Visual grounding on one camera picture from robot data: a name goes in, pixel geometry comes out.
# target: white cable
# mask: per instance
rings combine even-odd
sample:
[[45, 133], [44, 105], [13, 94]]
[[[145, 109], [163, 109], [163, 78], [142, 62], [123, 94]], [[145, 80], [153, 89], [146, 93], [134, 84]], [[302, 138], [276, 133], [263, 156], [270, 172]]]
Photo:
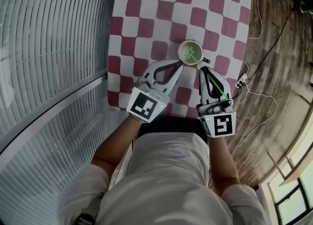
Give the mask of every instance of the white cable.
[[248, 72], [249, 72], [249, 66], [248, 64], [243, 60], [243, 63], [246, 65], [246, 68], [247, 68], [247, 71], [246, 71], [246, 75], [248, 75]]
[[263, 24], [262, 24], [262, 19], [261, 19], [260, 10], [259, 10], [259, 0], [256, 0], [256, 7], [258, 10], [258, 14], [259, 14], [260, 22], [261, 22], [261, 34], [259, 37], [248, 37], [248, 39], [255, 39], [255, 40], [260, 39], [263, 33]]
[[273, 96], [250, 92], [250, 90], [249, 90], [247, 84], [246, 84], [246, 89], [248, 90], [248, 92], [249, 92], [250, 94], [262, 95], [262, 96], [265, 96], [265, 97], [270, 97], [270, 98], [272, 98], [273, 101], [274, 101], [275, 104], [276, 104], [276, 105], [275, 105], [275, 110], [274, 110], [272, 116], [271, 116], [269, 119], [265, 120], [264, 122], [261, 122], [254, 130], [252, 130], [252, 131], [246, 136], [246, 138], [245, 138], [241, 143], [239, 143], [239, 145], [235, 148], [235, 150], [231, 153], [231, 155], [233, 155], [233, 154], [236, 152], [236, 150], [244, 143], [244, 141], [249, 137], [250, 134], [252, 134], [252, 132], [254, 132], [254, 131], [255, 131], [258, 127], [260, 127], [262, 124], [264, 124], [264, 123], [266, 123], [267, 121], [271, 120], [271, 119], [273, 118], [273, 116], [275, 115], [275, 112], [276, 112], [276, 109], [277, 109], [277, 102], [275, 101], [275, 99], [273, 98]]

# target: red and white checkered cloth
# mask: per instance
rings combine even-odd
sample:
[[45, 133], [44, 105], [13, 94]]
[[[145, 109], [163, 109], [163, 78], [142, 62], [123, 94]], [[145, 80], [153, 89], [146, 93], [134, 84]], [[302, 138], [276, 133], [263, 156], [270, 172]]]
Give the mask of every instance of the red and white checkered cloth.
[[[110, 106], [126, 110], [133, 82], [155, 61], [178, 59], [187, 39], [202, 44], [210, 67], [232, 90], [244, 58], [251, 0], [115, 0], [109, 46]], [[198, 70], [184, 67], [167, 114], [198, 118]]]

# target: power strip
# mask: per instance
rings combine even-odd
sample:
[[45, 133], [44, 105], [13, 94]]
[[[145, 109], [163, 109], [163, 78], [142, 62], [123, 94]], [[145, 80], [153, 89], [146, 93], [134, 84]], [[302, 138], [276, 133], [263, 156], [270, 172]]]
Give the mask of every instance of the power strip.
[[236, 83], [236, 88], [240, 88], [241, 86], [243, 86], [244, 84], [246, 84], [246, 79], [247, 79], [247, 75], [243, 74], [242, 77], [240, 77], [240, 79], [237, 81]]

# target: blind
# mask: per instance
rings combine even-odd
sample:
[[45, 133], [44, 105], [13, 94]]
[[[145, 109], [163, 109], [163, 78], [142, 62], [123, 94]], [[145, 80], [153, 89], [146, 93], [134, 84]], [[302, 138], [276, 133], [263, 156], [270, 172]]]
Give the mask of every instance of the blind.
[[109, 108], [107, 81], [50, 120], [0, 173], [5, 225], [54, 225], [59, 194], [124, 119]]
[[114, 0], [0, 0], [0, 151], [107, 69]]

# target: green laser line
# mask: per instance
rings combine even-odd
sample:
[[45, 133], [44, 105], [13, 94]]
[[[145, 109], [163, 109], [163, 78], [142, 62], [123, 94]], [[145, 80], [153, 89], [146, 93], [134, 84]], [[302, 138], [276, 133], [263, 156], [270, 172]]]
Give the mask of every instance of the green laser line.
[[[194, 54], [195, 52], [192, 50], [192, 47], [191, 47], [189, 50], [186, 51], [186, 54], [187, 54], [187, 53], [189, 53], [188, 59], [190, 59], [190, 57], [192, 57], [192, 58], [195, 60], [195, 62], [198, 63], [197, 60], [195, 59], [195, 57], [193, 56], [193, 54]], [[224, 94], [224, 92], [223, 92], [223, 91], [221, 90], [221, 88], [217, 85], [217, 83], [213, 80], [213, 78], [209, 75], [209, 73], [206, 72], [206, 71], [204, 71], [204, 72], [208, 75], [209, 79], [211, 79], [211, 81], [214, 83], [214, 85], [215, 85], [215, 86], [218, 88], [218, 90], [222, 93], [222, 95], [224, 96], [225, 100], [227, 100], [228, 97]]]

